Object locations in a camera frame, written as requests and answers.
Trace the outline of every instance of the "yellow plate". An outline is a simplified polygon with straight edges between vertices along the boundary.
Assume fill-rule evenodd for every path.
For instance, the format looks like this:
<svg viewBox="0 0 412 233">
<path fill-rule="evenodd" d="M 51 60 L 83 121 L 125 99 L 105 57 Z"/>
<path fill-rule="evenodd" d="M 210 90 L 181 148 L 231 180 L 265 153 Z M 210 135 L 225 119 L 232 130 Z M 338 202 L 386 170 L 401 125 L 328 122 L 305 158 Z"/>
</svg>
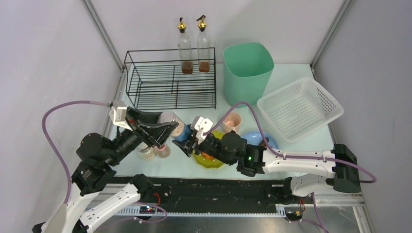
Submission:
<svg viewBox="0 0 412 233">
<path fill-rule="evenodd" d="M 215 136 L 215 138 L 221 139 L 224 135 L 224 133 L 218 131 L 218 130 L 214 130 L 212 132 L 213 136 Z M 192 153 L 194 159 L 196 160 L 196 162 L 206 168 L 220 168 L 224 163 L 217 160 L 217 159 L 206 159 L 204 158 L 201 154 L 195 154 L 194 150 Z"/>
</svg>

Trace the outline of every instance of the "pink cup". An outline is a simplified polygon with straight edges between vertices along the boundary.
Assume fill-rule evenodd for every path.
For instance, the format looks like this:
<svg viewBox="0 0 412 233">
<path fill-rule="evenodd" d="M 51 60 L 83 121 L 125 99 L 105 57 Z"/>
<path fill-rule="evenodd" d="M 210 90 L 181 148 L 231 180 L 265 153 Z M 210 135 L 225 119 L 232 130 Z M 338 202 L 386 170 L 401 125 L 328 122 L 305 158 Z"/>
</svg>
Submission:
<svg viewBox="0 0 412 233">
<path fill-rule="evenodd" d="M 240 130 L 241 122 L 242 118 L 240 117 L 239 113 L 231 112 L 223 121 L 223 131 L 225 133 L 228 133 L 233 130 L 238 133 Z"/>
</svg>

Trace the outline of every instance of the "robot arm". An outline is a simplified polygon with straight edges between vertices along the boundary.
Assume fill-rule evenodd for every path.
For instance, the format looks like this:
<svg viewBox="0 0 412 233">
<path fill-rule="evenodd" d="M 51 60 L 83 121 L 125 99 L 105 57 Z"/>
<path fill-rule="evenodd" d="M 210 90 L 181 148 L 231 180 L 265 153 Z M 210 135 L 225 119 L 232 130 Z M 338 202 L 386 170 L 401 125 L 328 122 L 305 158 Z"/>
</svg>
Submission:
<svg viewBox="0 0 412 233">
<path fill-rule="evenodd" d="M 361 191 L 358 170 L 343 164 L 336 164 L 328 158 L 345 160 L 357 164 L 356 156 L 343 144 L 335 144 L 333 150 L 314 152 L 292 152 L 277 150 L 283 157 L 276 156 L 266 147 L 254 146 L 240 138 L 234 131 L 226 133 L 222 139 L 213 134 L 204 135 L 210 130 L 211 121 L 196 118 L 191 125 L 193 130 L 187 141 L 176 141 L 176 144 L 188 157 L 193 150 L 204 152 L 228 165 L 237 163 L 237 171 L 243 175 L 253 177 L 257 173 L 272 172 L 302 172 L 308 173 L 301 177 L 289 177 L 284 180 L 284 196 L 305 197 L 314 191 L 334 189 L 344 193 L 358 193 Z M 315 159 L 288 158 L 287 155 L 302 157 L 318 157 Z"/>
<path fill-rule="evenodd" d="M 136 175 L 117 194 L 95 208 L 85 211 L 90 202 L 116 174 L 116 166 L 137 146 L 163 145 L 177 122 L 157 123 L 161 113 L 141 112 L 115 102 L 110 116 L 115 125 L 126 128 L 110 140 L 98 133 L 86 135 L 76 153 L 82 160 L 73 173 L 70 199 L 56 211 L 49 221 L 33 227 L 34 233 L 92 233 L 103 222 L 129 204 L 149 201 L 153 184 L 144 176 Z"/>
</svg>

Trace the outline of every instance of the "blue plate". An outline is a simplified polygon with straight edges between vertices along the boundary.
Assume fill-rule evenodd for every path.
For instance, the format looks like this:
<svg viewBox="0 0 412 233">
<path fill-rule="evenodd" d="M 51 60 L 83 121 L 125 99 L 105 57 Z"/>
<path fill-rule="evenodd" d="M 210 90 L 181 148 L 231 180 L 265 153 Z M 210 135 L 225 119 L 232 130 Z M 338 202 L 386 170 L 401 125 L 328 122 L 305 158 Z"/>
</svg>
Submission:
<svg viewBox="0 0 412 233">
<path fill-rule="evenodd" d="M 263 133 L 265 134 L 265 137 L 269 138 L 269 145 L 270 145 L 272 148 L 279 149 L 279 147 L 277 146 L 277 143 L 276 143 L 276 141 L 273 139 L 273 137 L 270 136 L 270 134 L 268 134 L 268 133 L 265 133 L 265 132 L 263 132 Z M 244 135 L 242 135 L 241 138 L 246 139 L 246 140 L 247 140 L 247 143 L 252 144 L 252 145 L 255 145 L 255 146 L 258 146 L 259 143 L 262 141 L 262 136 L 260 135 L 260 132 L 259 132 L 259 131 L 247 132 L 247 133 L 245 133 Z"/>
</svg>

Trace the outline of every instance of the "bottle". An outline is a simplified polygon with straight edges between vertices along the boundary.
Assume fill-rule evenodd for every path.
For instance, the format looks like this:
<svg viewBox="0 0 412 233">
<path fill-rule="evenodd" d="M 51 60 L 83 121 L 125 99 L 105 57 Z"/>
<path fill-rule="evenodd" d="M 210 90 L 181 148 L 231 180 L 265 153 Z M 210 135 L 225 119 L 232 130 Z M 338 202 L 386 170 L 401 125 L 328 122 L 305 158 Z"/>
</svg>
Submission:
<svg viewBox="0 0 412 233">
<path fill-rule="evenodd" d="M 142 145 L 143 149 L 147 148 L 147 145 L 144 142 L 142 143 Z M 150 147 L 146 152 L 141 152 L 140 156 L 142 157 L 142 159 L 149 161 L 154 159 L 156 157 L 156 154 L 153 148 Z"/>
<path fill-rule="evenodd" d="M 206 16 L 200 16 L 196 21 L 199 21 L 199 30 L 200 33 L 197 36 L 196 46 L 197 46 L 197 58 L 199 59 L 199 71 L 200 72 L 209 72 L 210 70 L 210 39 L 205 32 Z"/>
<path fill-rule="evenodd" d="M 171 133 L 172 138 L 177 141 L 186 141 L 187 139 L 189 139 L 192 130 L 178 116 L 176 116 L 175 113 L 171 111 L 162 112 L 162 114 L 160 114 L 159 118 L 157 119 L 158 123 L 166 123 L 172 121 L 179 123 L 176 129 L 174 129 Z"/>
<path fill-rule="evenodd" d="M 179 40 L 177 42 L 180 60 L 193 60 L 190 37 L 186 33 L 186 24 L 182 20 L 183 18 L 181 17 L 179 19 L 179 24 L 177 25 L 177 28 L 180 31 Z M 184 74 L 193 73 L 193 61 L 181 61 L 181 66 Z"/>
<path fill-rule="evenodd" d="M 168 147 L 168 145 L 163 144 L 160 147 L 154 147 L 154 153 L 159 158 L 167 158 L 170 155 L 170 148 Z"/>
</svg>

